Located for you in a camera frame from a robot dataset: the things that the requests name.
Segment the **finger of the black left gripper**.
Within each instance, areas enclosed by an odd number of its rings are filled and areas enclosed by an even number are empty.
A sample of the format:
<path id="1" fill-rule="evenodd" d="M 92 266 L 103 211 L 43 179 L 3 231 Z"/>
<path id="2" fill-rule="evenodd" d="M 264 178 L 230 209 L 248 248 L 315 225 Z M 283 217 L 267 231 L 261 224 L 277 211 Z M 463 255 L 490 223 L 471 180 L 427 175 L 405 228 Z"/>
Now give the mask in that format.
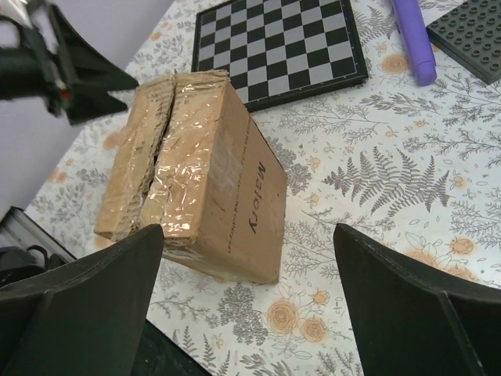
<path id="1" fill-rule="evenodd" d="M 44 1 L 43 9 L 56 37 L 56 51 L 45 53 L 51 114 L 75 126 L 127 110 L 111 93 L 136 89 L 138 81 L 86 42 L 57 5 Z"/>

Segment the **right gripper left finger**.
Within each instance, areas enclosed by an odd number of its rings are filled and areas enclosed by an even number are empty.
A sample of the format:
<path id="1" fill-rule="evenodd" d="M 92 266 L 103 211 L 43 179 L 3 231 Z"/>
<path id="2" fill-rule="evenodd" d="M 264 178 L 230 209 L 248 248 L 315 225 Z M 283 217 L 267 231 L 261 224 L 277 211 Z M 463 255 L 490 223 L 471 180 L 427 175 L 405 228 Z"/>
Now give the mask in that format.
<path id="1" fill-rule="evenodd" d="M 129 375 L 163 249 L 148 225 L 1 289 L 3 375 Z"/>

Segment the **brown taped cardboard box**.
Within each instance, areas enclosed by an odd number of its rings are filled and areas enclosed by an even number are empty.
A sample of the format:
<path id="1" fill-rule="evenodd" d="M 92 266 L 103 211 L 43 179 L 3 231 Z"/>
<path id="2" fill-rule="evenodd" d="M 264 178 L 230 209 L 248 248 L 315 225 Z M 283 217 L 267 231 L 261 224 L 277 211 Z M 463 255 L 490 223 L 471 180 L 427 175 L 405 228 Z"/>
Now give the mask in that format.
<path id="1" fill-rule="evenodd" d="M 223 70 L 139 86 L 121 131 L 95 232 L 148 225 L 164 257 L 213 277 L 279 279 L 287 174 Z"/>

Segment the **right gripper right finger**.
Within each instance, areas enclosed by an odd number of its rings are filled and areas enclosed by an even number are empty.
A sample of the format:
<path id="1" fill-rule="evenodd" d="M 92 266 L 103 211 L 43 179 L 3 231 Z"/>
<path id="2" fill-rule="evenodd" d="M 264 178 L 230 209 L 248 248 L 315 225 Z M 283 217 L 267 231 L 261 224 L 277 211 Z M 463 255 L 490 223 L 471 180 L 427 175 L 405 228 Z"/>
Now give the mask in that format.
<path id="1" fill-rule="evenodd" d="M 339 223 L 333 246 L 366 375 L 498 375 L 500 291 Z"/>

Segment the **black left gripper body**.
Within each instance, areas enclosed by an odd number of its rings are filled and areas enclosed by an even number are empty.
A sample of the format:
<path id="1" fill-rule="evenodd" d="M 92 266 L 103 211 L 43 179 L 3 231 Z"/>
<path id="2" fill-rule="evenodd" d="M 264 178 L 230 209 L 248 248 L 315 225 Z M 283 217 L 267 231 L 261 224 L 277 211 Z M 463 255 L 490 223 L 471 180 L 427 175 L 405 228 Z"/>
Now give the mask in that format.
<path id="1" fill-rule="evenodd" d="M 1 21 L 12 24 L 19 35 L 18 46 L 1 48 L 1 99 L 40 97 L 50 114 L 61 114 L 63 81 L 42 34 L 7 16 Z"/>

